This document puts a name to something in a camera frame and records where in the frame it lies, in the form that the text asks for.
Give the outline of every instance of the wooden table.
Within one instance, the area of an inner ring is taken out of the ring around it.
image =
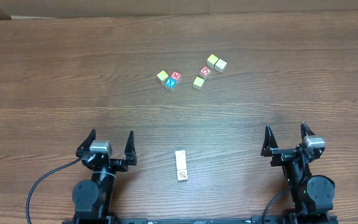
[[[227,69],[195,90],[212,53]],[[156,80],[163,69],[183,73],[174,92]],[[261,214],[287,188],[260,157],[264,127],[295,147],[302,121],[327,142],[310,167],[337,184],[331,214],[358,223],[358,11],[0,21],[0,223],[25,223],[33,183],[74,160],[92,128],[118,158],[135,132],[138,165],[112,199],[120,217]],[[33,223],[71,218],[72,188],[90,176],[75,164],[45,179]]]

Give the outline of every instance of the yellow block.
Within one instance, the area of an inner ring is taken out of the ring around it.
[[[211,54],[211,56],[209,56],[209,58],[207,59],[206,64],[207,64],[209,67],[213,68],[214,65],[215,65],[215,63],[216,63],[218,60],[219,60],[219,59],[218,59],[217,56]]]
[[[204,84],[204,79],[200,78],[200,77],[196,77],[196,80],[194,80],[193,82],[193,88],[197,89],[197,90],[201,90],[201,87]]]
[[[164,70],[162,70],[160,73],[157,74],[157,79],[162,84],[164,84],[164,82],[167,78],[168,78],[168,74]]]

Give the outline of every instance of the wood grain surface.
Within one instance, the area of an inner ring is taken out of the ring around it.
[[[212,53],[227,69],[195,90]],[[183,74],[174,92],[163,69]],[[118,158],[135,132],[138,165],[118,174],[111,204],[120,217],[261,214],[287,188],[259,155],[264,127],[295,147],[302,121],[327,142],[310,167],[336,182],[331,214],[358,223],[358,11],[0,21],[0,223],[25,223],[34,182],[74,160],[92,128]],[[72,188],[90,176],[75,164],[41,182],[33,223],[70,219]]]

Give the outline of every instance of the blue block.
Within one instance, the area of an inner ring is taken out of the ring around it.
[[[165,88],[172,91],[176,84],[177,84],[176,80],[169,78],[165,82]]]

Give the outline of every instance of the red block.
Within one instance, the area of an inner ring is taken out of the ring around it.
[[[211,72],[212,71],[207,66],[204,66],[200,70],[200,77],[206,80],[209,77],[209,75],[211,74]]]
[[[174,80],[177,81],[177,83],[179,82],[179,80],[181,80],[181,74],[177,71],[173,71],[171,78],[173,78]]]

